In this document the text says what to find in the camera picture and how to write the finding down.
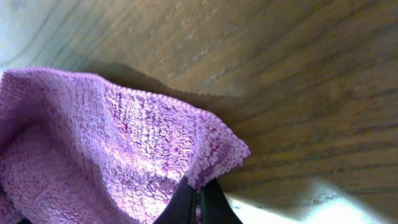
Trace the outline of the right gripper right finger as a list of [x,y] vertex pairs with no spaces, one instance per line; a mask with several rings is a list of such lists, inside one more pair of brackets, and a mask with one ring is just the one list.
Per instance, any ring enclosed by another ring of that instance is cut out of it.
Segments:
[[200,195],[202,224],[243,224],[229,206],[217,179],[208,182]]

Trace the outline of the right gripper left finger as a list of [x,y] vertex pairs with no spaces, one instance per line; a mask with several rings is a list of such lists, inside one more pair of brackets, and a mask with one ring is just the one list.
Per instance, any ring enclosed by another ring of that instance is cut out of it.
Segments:
[[183,176],[164,211],[154,224],[189,224],[195,204],[196,191],[188,185]]

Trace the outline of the purple microfiber cloth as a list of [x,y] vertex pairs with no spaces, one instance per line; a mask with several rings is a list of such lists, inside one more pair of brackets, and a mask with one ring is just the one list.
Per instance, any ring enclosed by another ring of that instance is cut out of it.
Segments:
[[248,146],[213,113],[90,73],[1,77],[1,222],[152,223]]

